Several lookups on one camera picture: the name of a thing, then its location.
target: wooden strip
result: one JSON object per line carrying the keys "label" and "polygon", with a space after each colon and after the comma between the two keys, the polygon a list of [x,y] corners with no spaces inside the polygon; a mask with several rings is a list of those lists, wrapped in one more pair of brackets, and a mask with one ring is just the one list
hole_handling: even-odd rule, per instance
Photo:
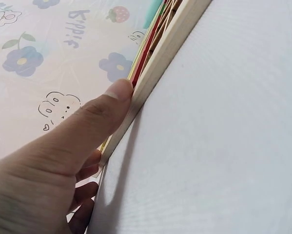
{"label": "wooden strip", "polygon": [[133,94],[132,105],[128,115],[119,129],[108,140],[102,152],[99,172],[96,176],[99,175],[100,171],[107,163],[109,157],[133,122],[151,91],[210,3],[211,0],[183,0],[170,26],[167,28],[166,33],[157,45],[144,72],[141,74]]}

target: red strawberry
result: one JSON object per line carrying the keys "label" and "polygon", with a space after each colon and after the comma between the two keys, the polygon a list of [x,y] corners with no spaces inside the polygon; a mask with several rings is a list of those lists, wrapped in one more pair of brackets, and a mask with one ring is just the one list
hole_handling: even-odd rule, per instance
{"label": "red strawberry", "polygon": [[130,17],[130,12],[123,6],[116,6],[109,11],[107,19],[113,23],[123,23]]}

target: cartoon drawing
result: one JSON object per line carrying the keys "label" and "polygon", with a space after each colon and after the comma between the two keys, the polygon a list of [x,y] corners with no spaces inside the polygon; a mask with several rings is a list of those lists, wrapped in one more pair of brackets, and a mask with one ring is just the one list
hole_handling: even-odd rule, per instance
{"label": "cartoon drawing", "polygon": [[113,23],[123,23],[130,17],[130,12],[124,6],[116,6],[109,11],[106,19],[110,19]]}
{"label": "cartoon drawing", "polygon": [[140,31],[135,31],[131,35],[128,36],[128,38],[134,41],[137,45],[141,45],[144,37],[145,37],[145,34]]}
{"label": "cartoon drawing", "polygon": [[43,63],[44,58],[43,55],[37,52],[33,46],[26,46],[20,49],[21,39],[36,41],[32,35],[24,32],[19,39],[13,39],[6,42],[2,49],[7,49],[15,45],[17,45],[18,48],[8,53],[3,68],[7,72],[16,72],[19,76],[29,77],[33,75],[36,68]]}
{"label": "cartoon drawing", "polygon": [[107,72],[108,80],[116,82],[118,79],[127,78],[130,73],[132,61],[119,53],[111,53],[108,59],[104,58],[99,61],[99,68]]}
{"label": "cartoon drawing", "polygon": [[21,12],[12,10],[0,11],[0,27],[4,26],[5,24],[16,22],[21,14]]}
{"label": "cartoon drawing", "polygon": [[52,126],[61,124],[80,107],[81,101],[74,95],[64,95],[60,92],[49,93],[38,108],[39,113],[49,119],[49,123],[44,125],[43,130],[48,131]]}

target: white wall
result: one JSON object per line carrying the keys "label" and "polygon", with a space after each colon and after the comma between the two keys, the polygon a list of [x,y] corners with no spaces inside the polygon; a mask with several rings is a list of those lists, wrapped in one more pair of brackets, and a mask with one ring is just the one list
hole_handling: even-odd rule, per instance
{"label": "white wall", "polygon": [[214,0],[112,156],[93,234],[292,234],[292,0]]}

